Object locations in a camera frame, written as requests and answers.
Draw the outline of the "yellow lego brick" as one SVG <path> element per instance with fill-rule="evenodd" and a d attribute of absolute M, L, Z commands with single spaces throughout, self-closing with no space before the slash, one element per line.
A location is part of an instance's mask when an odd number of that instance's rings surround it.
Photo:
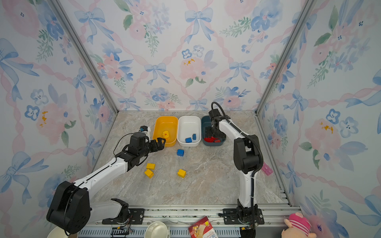
<path fill-rule="evenodd" d="M 181 177 L 181 178 L 185 178 L 186 177 L 186 171 L 185 170 L 182 170 L 182 169 L 179 169 L 178 172 L 177 172 L 178 176 Z"/>
<path fill-rule="evenodd" d="M 147 169 L 144 174 L 149 177 L 149 178 L 152 178 L 154 176 L 154 172 L 150 169 Z"/>
<path fill-rule="evenodd" d="M 155 164 L 154 163 L 148 163 L 147 165 L 146 165 L 146 168 L 147 169 L 149 169 L 149 170 L 154 170 L 155 169 Z"/>

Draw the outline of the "yellow round lego piece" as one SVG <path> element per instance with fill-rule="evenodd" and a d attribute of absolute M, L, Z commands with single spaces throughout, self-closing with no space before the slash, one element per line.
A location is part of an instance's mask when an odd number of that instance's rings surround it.
<path fill-rule="evenodd" d="M 162 133 L 162 138 L 168 140 L 168 139 L 170 138 L 170 133 L 169 133 L 169 131 L 164 131 L 164 132 Z"/>

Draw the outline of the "yellow plastic bin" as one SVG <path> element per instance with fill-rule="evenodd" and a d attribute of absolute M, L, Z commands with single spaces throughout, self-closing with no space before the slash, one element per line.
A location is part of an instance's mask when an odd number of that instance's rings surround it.
<path fill-rule="evenodd" d="M 161 116 L 156 120 L 153 139 L 166 139 L 165 147 L 173 147 L 177 141 L 178 118 L 175 116 Z"/>

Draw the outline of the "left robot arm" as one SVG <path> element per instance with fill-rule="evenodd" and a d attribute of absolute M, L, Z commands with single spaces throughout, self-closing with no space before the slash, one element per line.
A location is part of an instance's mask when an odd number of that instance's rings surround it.
<path fill-rule="evenodd" d="M 131 218 L 129 205 L 120 199 L 91 204 L 91 198 L 104 186 L 120 175 L 141 165 L 150 153 L 164 149 L 166 140 L 149 140 L 142 132 L 131 135 L 130 142 L 106 165 L 74 182 L 64 181 L 58 185 L 46 219 L 68 234 L 76 234 L 87 224 L 112 220 L 119 224 Z"/>

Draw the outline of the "white plastic bin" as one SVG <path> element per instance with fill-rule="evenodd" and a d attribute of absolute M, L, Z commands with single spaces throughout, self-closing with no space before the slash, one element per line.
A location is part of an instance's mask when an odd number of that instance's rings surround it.
<path fill-rule="evenodd" d="M 192 143 L 185 143 L 186 138 L 191 138 Z M 196 147 L 201 142 L 201 119 L 197 116 L 182 116 L 178 122 L 177 141 L 182 147 Z"/>

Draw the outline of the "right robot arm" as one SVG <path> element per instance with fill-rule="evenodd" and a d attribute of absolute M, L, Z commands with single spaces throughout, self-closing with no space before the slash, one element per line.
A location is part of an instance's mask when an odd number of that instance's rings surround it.
<path fill-rule="evenodd" d="M 260 218 L 255 198 L 256 174 L 264 165 L 259 138 L 242 131 L 228 116 L 211 118 L 211 130 L 213 136 L 225 135 L 233 142 L 233 162 L 240 178 L 237 216 L 241 223 L 255 225 Z"/>

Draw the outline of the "dark teal plastic bin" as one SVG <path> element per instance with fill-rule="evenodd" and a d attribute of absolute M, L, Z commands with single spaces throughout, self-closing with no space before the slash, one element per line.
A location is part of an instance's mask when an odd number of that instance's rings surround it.
<path fill-rule="evenodd" d="M 216 137 L 212 131 L 211 119 L 209 116 L 201 118 L 201 134 L 202 142 L 205 146 L 215 147 L 222 146 L 226 141 L 226 136 Z"/>

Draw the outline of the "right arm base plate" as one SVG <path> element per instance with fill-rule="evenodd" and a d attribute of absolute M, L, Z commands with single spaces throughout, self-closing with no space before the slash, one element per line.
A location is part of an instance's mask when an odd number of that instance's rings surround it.
<path fill-rule="evenodd" d="M 249 226 L 254 224 L 255 226 L 264 225 L 265 220 L 262 210 L 254 208 L 254 215 L 252 215 L 251 209 L 245 211 L 239 211 L 238 209 L 225 208 L 222 213 L 218 214 L 222 217 L 225 225 L 244 225 Z"/>

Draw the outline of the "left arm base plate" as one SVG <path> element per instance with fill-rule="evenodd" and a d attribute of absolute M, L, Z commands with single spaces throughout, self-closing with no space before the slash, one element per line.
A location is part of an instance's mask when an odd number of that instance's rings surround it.
<path fill-rule="evenodd" d="M 122 212 L 123 215 L 117 218 L 109 218 L 102 220 L 103 225 L 142 225 L 145 209 L 129 208 Z"/>

